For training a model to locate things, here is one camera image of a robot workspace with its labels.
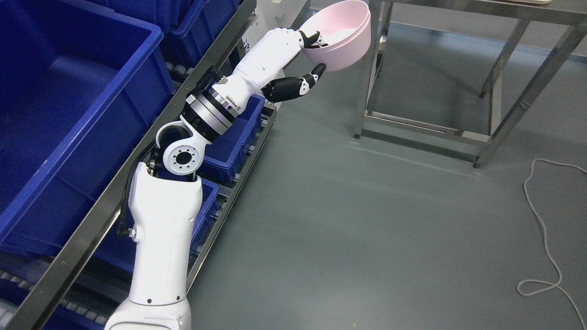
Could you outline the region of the black white robotic hand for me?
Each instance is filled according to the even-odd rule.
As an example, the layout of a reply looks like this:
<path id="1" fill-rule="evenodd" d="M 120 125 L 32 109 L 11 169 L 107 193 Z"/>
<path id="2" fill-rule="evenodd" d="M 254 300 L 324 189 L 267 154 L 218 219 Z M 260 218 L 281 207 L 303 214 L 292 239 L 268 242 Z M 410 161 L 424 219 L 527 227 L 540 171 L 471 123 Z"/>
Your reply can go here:
<path id="1" fill-rule="evenodd" d="M 301 77 L 277 78 L 277 74 L 300 51 L 319 48 L 319 42 L 318 31 L 270 30 L 241 59 L 226 83 L 215 84 L 213 88 L 235 106 L 245 105 L 253 94 L 262 95 L 272 103 L 300 98 L 317 84 L 326 71 L 325 63 L 318 63 Z"/>

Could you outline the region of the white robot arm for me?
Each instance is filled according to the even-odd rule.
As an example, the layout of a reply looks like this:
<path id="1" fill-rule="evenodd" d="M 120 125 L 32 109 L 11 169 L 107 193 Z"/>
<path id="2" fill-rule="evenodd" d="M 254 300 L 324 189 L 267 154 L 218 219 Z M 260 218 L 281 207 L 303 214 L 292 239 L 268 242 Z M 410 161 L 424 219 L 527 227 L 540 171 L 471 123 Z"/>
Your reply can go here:
<path id="1" fill-rule="evenodd" d="M 205 149 L 243 113 L 258 85 L 241 73 L 201 81 L 185 96 L 176 121 L 159 128 L 138 158 L 124 190 L 134 225 L 136 255 L 129 295 L 105 323 L 107 330 L 189 330 L 189 247 L 203 185 L 196 171 Z"/>

